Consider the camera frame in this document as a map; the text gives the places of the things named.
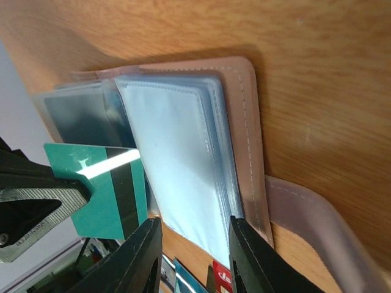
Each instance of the black object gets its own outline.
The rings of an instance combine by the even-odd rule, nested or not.
[[[162,252],[161,221],[148,219],[68,293],[158,292]]]
[[[81,182],[55,178],[50,167],[29,161],[0,138],[0,248],[18,242],[62,205],[61,200],[45,198],[48,190],[58,190],[58,198],[67,192],[85,201],[90,198]],[[21,192],[28,198],[21,197]]]
[[[229,238],[234,292],[323,292],[287,264],[244,219],[231,217]]]

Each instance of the red card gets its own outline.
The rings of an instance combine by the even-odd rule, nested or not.
[[[232,293],[231,272],[217,261],[213,261],[213,272],[216,291],[218,293]]]

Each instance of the wooden surface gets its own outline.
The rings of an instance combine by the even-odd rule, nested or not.
[[[73,70],[248,57],[266,173],[327,198],[391,272],[389,0],[0,0],[0,37],[29,93]],[[308,245],[274,231],[278,251],[335,292]],[[181,243],[170,235],[166,250]],[[203,278],[209,260],[188,258]]]

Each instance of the white wall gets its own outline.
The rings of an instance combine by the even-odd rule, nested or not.
[[[51,139],[1,42],[0,136],[11,149],[20,148],[30,160],[48,165],[43,144]],[[17,291],[21,284],[14,287],[15,284],[58,253],[78,244],[76,230],[72,221],[67,219],[17,260],[10,264],[0,264],[0,293]],[[42,273],[42,269],[44,268],[30,276],[30,279]]]

